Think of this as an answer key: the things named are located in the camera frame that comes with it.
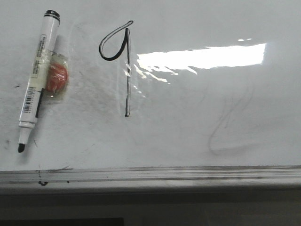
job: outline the barcode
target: barcode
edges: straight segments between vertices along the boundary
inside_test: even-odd
[[[39,64],[40,64],[39,60],[35,60],[34,61],[33,71],[32,71],[33,74],[37,74],[38,73],[38,71],[39,71]]]
[[[29,87],[24,102],[24,113],[30,113],[32,111],[32,103],[36,89],[34,87]]]
[[[46,42],[46,35],[41,35],[41,39],[39,41],[39,46],[38,46],[38,52],[37,52],[37,57],[41,57],[42,55],[42,50],[45,47],[45,42]]]

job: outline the black ink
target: black ink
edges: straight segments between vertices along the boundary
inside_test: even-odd
[[[120,55],[122,54],[124,48],[127,46],[127,99],[126,99],[126,114],[125,117],[130,116],[130,100],[131,100],[131,39],[130,39],[130,30],[127,28],[133,23],[132,20],[127,22],[125,25],[117,28],[116,30],[112,31],[109,33],[105,38],[100,42],[99,44],[99,53],[100,56],[107,60],[107,61],[112,61],[116,60]],[[125,34],[124,34],[124,39],[122,42],[122,45],[120,47],[120,50],[115,56],[112,57],[106,57],[103,54],[103,46],[109,40],[113,35],[116,33],[120,32],[121,30],[126,29]]]
[[[48,182],[42,183],[42,182],[39,180],[39,184],[40,184],[41,186],[46,186],[46,185],[48,184]]]

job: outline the whiteboard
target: whiteboard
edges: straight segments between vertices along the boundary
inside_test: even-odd
[[[0,170],[298,165],[298,1],[2,0]],[[68,57],[62,101],[43,100],[23,153],[18,118],[46,10]],[[100,41],[129,20],[126,54]],[[105,45],[120,48],[124,32]]]

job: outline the metal ledge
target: metal ledge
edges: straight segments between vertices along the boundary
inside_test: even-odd
[[[0,194],[212,192],[300,187],[301,166],[64,168],[0,172]]]

